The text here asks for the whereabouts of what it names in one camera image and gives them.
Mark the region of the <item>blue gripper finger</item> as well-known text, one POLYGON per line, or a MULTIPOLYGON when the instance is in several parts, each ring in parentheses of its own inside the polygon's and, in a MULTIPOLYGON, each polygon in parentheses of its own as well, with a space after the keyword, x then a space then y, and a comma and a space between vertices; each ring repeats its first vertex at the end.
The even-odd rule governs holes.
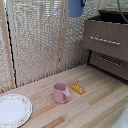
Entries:
POLYGON ((81 0, 81 7, 84 7, 86 4, 86 0, 81 0))

